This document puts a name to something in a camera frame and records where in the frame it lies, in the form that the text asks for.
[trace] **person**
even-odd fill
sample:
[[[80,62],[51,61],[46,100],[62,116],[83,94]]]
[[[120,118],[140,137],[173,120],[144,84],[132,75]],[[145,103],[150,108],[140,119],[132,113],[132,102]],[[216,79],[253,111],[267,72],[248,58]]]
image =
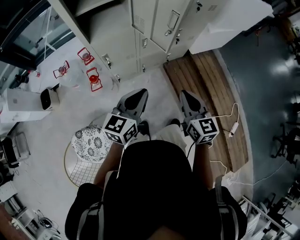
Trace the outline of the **person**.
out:
[[[195,146],[191,169],[179,120],[173,119],[152,139],[146,121],[138,130],[125,150],[112,144],[94,184],[79,187],[66,219],[67,238],[220,239],[222,225],[208,145]],[[83,212],[88,209],[84,221]],[[239,239],[247,226],[242,214],[239,209],[244,224]]]

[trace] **wooden floor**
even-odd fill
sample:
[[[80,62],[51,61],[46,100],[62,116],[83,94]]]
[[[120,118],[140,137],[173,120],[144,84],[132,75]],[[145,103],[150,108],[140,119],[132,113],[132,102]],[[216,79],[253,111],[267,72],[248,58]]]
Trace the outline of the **wooden floor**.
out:
[[[212,51],[184,56],[164,64],[174,90],[197,94],[205,102],[212,116],[229,115],[235,102],[224,72]],[[238,110],[234,107],[231,117],[217,118],[220,134],[210,148],[210,160],[221,161],[228,170],[236,172],[247,161],[247,147],[242,123],[233,137],[228,134],[237,121]],[[214,177],[225,173],[220,163],[211,163]]]

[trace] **power adapter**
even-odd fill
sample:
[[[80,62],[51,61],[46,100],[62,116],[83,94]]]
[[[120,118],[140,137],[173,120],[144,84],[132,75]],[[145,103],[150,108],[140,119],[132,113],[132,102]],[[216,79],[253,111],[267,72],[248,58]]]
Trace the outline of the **power adapter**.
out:
[[[229,137],[233,137],[233,135],[234,135],[236,129],[238,128],[238,126],[239,126],[239,123],[238,123],[238,122],[235,122],[234,125],[233,125],[233,127],[232,127],[231,130],[230,130],[230,133],[229,133],[229,135],[228,135]]]

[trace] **gray floor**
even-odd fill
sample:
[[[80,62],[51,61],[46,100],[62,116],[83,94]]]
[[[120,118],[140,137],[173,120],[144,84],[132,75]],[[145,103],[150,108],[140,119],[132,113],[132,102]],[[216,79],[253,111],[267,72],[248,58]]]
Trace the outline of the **gray floor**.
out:
[[[296,120],[292,115],[295,91],[300,90],[300,67],[289,54],[279,31],[263,30],[259,37],[238,35],[219,49],[232,74],[247,118],[253,152],[254,201],[261,201],[272,192],[286,194],[297,170],[283,157],[273,159],[277,146],[273,135],[281,133],[280,123]]]

